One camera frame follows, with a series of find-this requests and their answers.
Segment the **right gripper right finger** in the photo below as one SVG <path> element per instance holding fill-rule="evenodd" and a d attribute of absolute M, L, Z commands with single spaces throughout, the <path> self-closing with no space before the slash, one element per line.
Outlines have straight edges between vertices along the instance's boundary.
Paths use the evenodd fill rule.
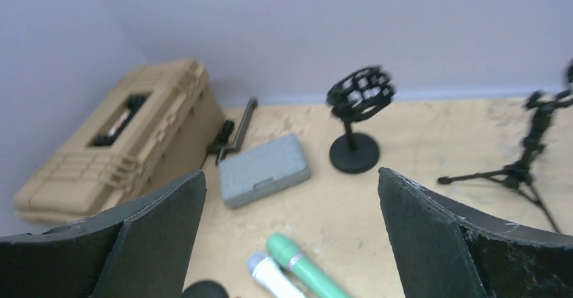
<path fill-rule="evenodd" d="M 571 297 L 572 237 L 510 222 L 380 168 L 406 297 Z"/>

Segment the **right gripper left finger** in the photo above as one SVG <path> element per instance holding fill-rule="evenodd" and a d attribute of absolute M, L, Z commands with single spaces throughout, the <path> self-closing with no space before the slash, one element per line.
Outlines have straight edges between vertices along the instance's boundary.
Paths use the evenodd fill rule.
<path fill-rule="evenodd" d="M 180 297 L 206 198 L 190 172 L 42 234 L 1 238 L 2 297 Z"/>

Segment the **mint green microphone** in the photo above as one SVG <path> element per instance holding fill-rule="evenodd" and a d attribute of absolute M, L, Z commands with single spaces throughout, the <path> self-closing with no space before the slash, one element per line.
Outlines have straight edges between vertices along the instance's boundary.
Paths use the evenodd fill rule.
<path fill-rule="evenodd" d="M 317 297 L 351 297 L 286 235 L 278 232 L 270 235 L 266 249 L 281 267 L 294 274 Z"/>

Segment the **black tripod mic stand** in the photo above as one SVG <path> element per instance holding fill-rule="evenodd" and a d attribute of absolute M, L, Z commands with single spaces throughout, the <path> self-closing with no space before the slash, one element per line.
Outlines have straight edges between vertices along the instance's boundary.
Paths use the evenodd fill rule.
<path fill-rule="evenodd" d="M 451 184 L 479 178 L 496 182 L 538 207 L 544 213 L 552 229 L 560 234 L 559 226 L 534 186 L 531 166 L 533 161 L 545 151 L 546 144 L 542 143 L 542 139 L 551 126 L 554 113 L 559 109 L 572 106 L 571 61 L 564 71 L 564 86 L 565 89 L 555 94 L 554 98 L 550 100 L 542 99 L 545 95 L 543 91 L 535 91 L 527 98 L 524 108 L 525 110 L 533 109 L 534 113 L 530 119 L 528 134 L 522 139 L 523 152 L 514 163 L 489 172 L 477 172 L 462 176 L 441 176 L 437 178 L 437 183 Z"/>

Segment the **white microphone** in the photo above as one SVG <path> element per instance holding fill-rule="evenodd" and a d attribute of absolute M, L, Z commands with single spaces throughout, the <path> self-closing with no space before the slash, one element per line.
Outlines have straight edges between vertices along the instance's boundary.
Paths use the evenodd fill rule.
<path fill-rule="evenodd" d="M 247 269 L 256 283 L 277 298 L 306 298 L 282 272 L 272 257 L 261 251 L 247 259 Z"/>

